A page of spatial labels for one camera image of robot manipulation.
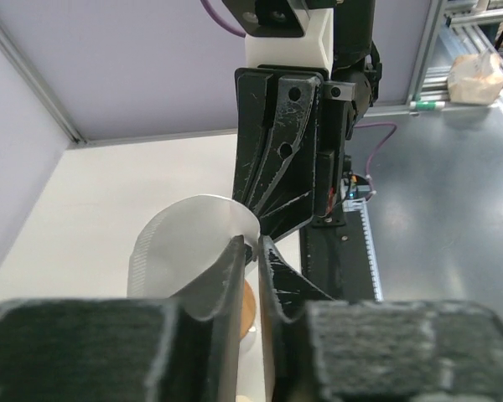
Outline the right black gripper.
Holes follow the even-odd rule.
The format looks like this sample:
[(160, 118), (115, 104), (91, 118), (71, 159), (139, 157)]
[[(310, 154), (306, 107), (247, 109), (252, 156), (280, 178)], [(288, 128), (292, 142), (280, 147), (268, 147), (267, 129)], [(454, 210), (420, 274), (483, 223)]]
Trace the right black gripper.
[(320, 104), (319, 74), (240, 68), (235, 84), (232, 198), (259, 218), (261, 234), (273, 240), (313, 215), (329, 217), (345, 198), (351, 167), (345, 143), (374, 103), (371, 84), (329, 81)]

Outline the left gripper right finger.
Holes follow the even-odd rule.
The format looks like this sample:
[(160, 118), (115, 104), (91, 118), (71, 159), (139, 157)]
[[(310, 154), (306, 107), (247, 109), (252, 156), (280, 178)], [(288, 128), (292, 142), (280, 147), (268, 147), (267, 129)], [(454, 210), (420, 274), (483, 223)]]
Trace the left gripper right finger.
[(466, 301), (336, 301), (258, 243), (269, 401), (503, 401), (503, 322)]

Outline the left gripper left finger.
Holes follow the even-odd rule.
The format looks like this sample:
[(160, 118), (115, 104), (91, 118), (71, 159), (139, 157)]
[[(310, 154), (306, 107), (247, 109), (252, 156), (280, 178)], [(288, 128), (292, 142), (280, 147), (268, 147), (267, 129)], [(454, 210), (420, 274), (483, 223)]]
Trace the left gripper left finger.
[(246, 247), (164, 299), (0, 302), (0, 401), (232, 401)]

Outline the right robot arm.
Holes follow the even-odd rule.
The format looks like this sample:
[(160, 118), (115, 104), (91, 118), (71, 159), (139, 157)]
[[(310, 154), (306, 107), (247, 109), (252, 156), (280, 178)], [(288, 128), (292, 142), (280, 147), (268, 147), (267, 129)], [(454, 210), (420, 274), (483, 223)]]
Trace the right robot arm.
[(378, 96), (372, 1), (229, 1), (245, 32), (235, 72), (232, 197), (275, 240), (345, 196), (345, 144)]

